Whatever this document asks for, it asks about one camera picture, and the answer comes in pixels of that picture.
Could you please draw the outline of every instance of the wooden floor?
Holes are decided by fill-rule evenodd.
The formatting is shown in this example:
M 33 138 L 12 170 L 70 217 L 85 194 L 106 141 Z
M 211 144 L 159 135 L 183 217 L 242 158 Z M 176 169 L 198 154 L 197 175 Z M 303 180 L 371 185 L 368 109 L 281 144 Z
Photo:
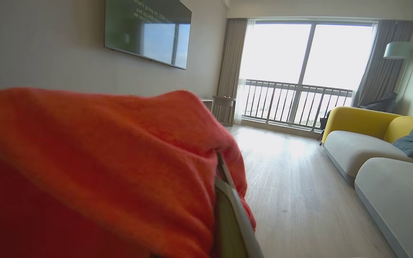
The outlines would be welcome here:
M 314 139 L 230 129 L 265 258 L 395 257 L 352 186 Z

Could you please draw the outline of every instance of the balcony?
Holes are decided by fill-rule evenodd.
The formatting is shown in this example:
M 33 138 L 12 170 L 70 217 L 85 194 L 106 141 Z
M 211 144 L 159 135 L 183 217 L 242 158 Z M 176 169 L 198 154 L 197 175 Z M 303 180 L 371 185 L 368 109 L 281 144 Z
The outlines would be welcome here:
M 352 90 L 246 80 L 242 118 L 315 131 L 336 106 L 350 106 Z

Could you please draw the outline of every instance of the sliding glass door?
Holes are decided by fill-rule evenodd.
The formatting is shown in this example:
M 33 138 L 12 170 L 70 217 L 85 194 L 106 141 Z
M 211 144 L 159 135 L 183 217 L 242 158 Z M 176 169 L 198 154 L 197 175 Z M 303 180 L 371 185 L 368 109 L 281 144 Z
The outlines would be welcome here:
M 256 24 L 241 71 L 244 116 L 319 128 L 328 110 L 349 106 L 371 43 L 371 24 Z

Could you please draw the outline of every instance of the tv screen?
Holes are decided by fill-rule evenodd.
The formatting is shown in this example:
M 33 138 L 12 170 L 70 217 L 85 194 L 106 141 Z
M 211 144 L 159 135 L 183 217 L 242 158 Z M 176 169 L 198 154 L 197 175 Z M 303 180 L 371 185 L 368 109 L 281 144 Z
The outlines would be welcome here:
M 186 69 L 191 16 L 179 0 L 105 0 L 105 47 Z

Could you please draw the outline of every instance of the gray curtain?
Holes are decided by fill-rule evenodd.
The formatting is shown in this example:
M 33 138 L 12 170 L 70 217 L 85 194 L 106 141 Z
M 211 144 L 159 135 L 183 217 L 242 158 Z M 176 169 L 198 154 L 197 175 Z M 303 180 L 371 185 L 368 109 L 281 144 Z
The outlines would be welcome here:
M 379 21 L 371 55 L 361 79 L 353 106 L 380 100 L 393 91 L 403 60 L 384 59 L 385 48 L 394 41 L 410 41 L 413 21 Z
M 240 75 L 241 57 L 245 45 L 247 19 L 227 19 L 226 35 L 224 40 L 223 62 L 219 77 L 218 96 L 237 97 L 237 87 Z M 230 107 L 223 108 L 221 114 L 228 114 Z M 220 122 L 228 123 L 226 117 L 221 116 Z

